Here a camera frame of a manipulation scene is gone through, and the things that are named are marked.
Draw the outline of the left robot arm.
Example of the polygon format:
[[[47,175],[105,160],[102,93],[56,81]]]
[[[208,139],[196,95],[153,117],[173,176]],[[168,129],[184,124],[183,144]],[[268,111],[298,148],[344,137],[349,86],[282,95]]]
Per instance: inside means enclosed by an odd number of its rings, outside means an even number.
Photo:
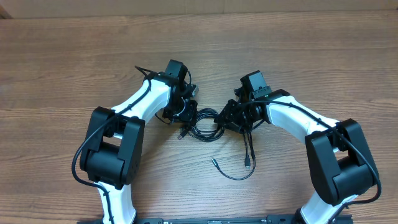
[[[120,105],[97,107],[91,114],[85,140],[72,160],[79,183],[98,189],[104,215],[98,223],[134,223],[131,184],[137,175],[146,124],[162,111],[170,123],[191,125],[198,86],[188,68],[170,60],[163,72],[138,67],[140,89]]]

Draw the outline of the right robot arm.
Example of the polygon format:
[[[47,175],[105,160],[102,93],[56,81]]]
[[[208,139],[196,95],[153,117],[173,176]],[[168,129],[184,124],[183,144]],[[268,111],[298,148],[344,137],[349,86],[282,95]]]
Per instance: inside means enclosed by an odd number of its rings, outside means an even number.
[[[306,147],[314,194],[295,215],[283,218],[291,223],[352,223],[342,211],[366,204],[381,196],[381,180],[366,137],[353,119],[338,121],[301,105],[285,90],[273,91],[257,70],[240,79],[215,123],[243,134],[250,149],[252,131],[262,123],[280,127]]]

